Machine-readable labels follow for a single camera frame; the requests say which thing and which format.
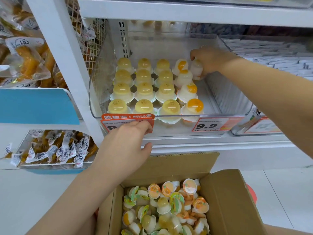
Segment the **open cardboard box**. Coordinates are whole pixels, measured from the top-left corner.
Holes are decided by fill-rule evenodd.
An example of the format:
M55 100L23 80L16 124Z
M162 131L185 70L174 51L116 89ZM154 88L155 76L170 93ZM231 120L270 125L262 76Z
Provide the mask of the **open cardboard box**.
M211 152L150 157L100 206L96 235L120 234L124 188L187 178L200 178L199 194L210 206L206 216L211 235L267 234L240 171L210 173L218 156L218 152Z

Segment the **price label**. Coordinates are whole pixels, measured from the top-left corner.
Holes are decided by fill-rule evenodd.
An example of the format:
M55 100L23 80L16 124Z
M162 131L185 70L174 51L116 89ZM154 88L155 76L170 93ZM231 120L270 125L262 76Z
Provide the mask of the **price label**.
M199 118L192 132L230 130L237 123L239 123L242 119L243 117Z
M253 126L245 131L245 134L281 133L281 130L267 117L259 119Z
M123 124L143 120L147 120L153 128L154 114L103 114L100 122L109 132Z

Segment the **blue shelf label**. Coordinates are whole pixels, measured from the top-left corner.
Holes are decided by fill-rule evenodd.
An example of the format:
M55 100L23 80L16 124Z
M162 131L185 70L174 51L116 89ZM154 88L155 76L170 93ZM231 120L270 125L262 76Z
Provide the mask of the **blue shelf label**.
M0 89L0 123L79 124L63 89Z

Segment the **orange price tag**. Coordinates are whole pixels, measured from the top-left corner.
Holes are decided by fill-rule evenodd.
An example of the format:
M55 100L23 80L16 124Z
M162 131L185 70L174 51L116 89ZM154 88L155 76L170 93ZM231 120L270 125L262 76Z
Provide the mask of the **orange price tag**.
M244 117L199 118L192 132L231 130Z
M100 122L107 131L110 131L132 121L143 120L147 120L153 128L154 114L103 114Z
M263 116L254 125L252 125L244 132L244 134L258 133L281 133L281 130L268 117Z

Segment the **cardboard box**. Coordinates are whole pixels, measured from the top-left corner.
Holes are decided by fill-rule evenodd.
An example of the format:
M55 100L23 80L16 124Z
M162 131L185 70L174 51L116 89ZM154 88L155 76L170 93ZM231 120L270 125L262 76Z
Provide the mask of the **cardboard box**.
M200 178L199 194L210 206L206 216L211 235L267 234L240 171L231 169L210 173L218 156L218 152L212 152L150 157L114 190L108 235L120 234L124 188L187 178ZM104 210L108 211L108 207L101 206L99 213ZM106 235L99 226L96 234Z

